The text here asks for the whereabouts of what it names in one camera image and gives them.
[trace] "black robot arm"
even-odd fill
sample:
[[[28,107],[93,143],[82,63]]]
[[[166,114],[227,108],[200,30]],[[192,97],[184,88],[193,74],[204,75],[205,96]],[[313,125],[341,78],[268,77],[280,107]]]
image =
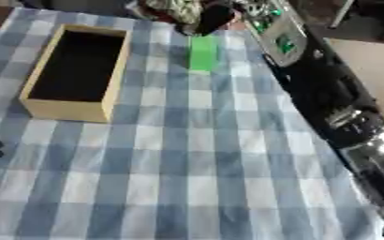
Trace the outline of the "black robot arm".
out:
[[[273,75],[384,219],[384,117],[375,99],[287,1],[243,9]]]

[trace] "gingham tablecloth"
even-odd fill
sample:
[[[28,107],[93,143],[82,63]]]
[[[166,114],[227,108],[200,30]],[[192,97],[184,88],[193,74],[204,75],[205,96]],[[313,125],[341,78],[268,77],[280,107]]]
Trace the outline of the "gingham tablecloth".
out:
[[[109,125],[33,119],[17,100],[61,23],[133,30]],[[193,73],[168,24],[14,9],[0,29],[0,240],[381,239],[256,41],[216,39],[214,71]]]

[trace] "green block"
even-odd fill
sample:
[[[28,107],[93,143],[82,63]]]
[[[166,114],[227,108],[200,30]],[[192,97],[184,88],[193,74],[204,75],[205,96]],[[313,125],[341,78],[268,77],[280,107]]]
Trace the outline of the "green block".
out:
[[[212,36],[189,38],[189,69],[211,71],[216,63],[216,43]]]

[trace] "wooden box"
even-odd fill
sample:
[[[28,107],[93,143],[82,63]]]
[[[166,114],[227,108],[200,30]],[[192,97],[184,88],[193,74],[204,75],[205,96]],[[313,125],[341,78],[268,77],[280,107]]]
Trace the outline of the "wooden box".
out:
[[[109,122],[129,41],[126,31],[61,25],[24,86],[21,103],[35,118]]]

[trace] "green cube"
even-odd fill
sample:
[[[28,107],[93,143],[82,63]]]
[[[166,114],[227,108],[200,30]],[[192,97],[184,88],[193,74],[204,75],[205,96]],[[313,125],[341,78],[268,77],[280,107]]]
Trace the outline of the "green cube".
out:
[[[189,38],[189,69],[211,71],[216,63],[216,43],[212,36]]]

